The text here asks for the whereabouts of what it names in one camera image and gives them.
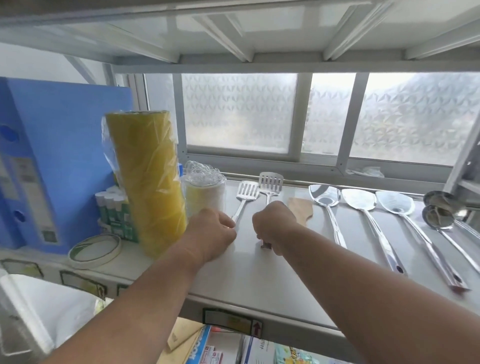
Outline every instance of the person's right hand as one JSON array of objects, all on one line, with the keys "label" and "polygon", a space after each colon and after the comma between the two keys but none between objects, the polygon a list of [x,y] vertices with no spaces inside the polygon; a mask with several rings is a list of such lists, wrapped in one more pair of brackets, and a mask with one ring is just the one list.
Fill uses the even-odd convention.
[{"label": "person's right hand", "polygon": [[252,217],[257,237],[270,243],[277,255],[282,255],[281,241],[285,233],[298,226],[295,215],[283,202],[274,201]]}]

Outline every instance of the slotted spatula head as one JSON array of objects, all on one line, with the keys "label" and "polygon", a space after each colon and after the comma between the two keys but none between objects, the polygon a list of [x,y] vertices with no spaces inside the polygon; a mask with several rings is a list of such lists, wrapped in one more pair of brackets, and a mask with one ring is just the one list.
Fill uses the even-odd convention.
[{"label": "slotted spatula head", "polygon": [[283,176],[275,172],[262,172],[258,178],[260,192],[273,192],[279,194],[282,191]]},{"label": "slotted spatula head", "polygon": [[239,200],[255,201],[258,198],[258,183],[254,181],[242,181],[239,184],[237,198]]}]

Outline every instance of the yellow tape roll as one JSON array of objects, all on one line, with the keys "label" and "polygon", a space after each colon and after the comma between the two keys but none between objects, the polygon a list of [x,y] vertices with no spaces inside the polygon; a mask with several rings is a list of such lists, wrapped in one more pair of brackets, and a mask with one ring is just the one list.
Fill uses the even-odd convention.
[{"label": "yellow tape roll", "polygon": [[112,113],[106,121],[140,245],[157,258],[186,227],[170,113]]}]

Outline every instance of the white wall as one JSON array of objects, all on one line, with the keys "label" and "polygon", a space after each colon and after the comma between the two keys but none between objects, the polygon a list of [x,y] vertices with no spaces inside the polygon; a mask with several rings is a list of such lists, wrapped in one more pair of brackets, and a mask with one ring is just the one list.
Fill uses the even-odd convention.
[{"label": "white wall", "polygon": [[[102,63],[82,60],[99,85],[105,85]],[[58,53],[0,43],[0,76],[86,84],[77,70]]]}]

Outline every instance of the slotted spatula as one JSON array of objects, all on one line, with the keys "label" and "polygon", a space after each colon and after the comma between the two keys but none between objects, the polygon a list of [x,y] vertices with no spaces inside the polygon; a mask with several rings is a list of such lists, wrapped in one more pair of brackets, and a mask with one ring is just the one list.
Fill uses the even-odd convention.
[{"label": "slotted spatula", "polygon": [[[262,172],[258,177],[258,186],[261,194],[264,194],[266,205],[272,201],[272,196],[278,196],[282,192],[283,176],[275,172]],[[272,245],[262,242],[262,248],[272,249]]]},{"label": "slotted spatula", "polygon": [[247,201],[255,201],[258,198],[258,183],[254,181],[242,181],[240,182],[239,189],[237,191],[237,199],[241,201],[239,208],[235,215],[232,216],[232,220],[237,222],[239,216],[247,203]]}]

